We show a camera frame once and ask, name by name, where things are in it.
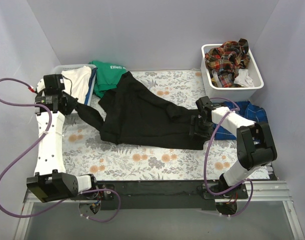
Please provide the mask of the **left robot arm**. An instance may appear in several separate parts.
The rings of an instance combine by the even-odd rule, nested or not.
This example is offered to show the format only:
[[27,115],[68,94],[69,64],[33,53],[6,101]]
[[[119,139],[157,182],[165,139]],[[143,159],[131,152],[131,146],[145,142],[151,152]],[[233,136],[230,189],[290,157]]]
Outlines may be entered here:
[[43,77],[44,89],[35,97],[38,134],[37,163],[34,176],[26,179],[27,188],[43,203],[76,197],[79,193],[94,200],[99,194],[96,179],[92,174],[75,176],[66,172],[62,137],[65,117],[76,111],[88,125],[99,130],[103,118],[89,105],[65,92],[66,77],[50,74]]

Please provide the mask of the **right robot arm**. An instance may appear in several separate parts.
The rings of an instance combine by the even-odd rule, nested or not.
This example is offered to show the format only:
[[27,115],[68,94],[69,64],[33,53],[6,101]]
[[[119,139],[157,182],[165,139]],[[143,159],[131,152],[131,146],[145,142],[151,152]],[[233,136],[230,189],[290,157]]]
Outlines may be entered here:
[[213,196],[230,199],[253,172],[277,159],[270,126],[267,122],[248,120],[237,113],[240,111],[238,106],[229,109],[220,103],[213,103],[208,96],[199,98],[195,103],[199,113],[191,117],[191,139],[211,143],[219,127],[236,137],[237,161],[220,176],[216,192],[206,188]]

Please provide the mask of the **black long sleeve shirt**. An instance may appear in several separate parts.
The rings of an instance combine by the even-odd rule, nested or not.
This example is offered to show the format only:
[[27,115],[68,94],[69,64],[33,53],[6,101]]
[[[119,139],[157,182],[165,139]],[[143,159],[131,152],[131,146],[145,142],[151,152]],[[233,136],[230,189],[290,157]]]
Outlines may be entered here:
[[102,141],[168,149],[202,150],[213,134],[213,123],[197,109],[178,106],[152,93],[128,71],[117,87],[99,101],[106,117],[77,104],[79,117],[99,131]]

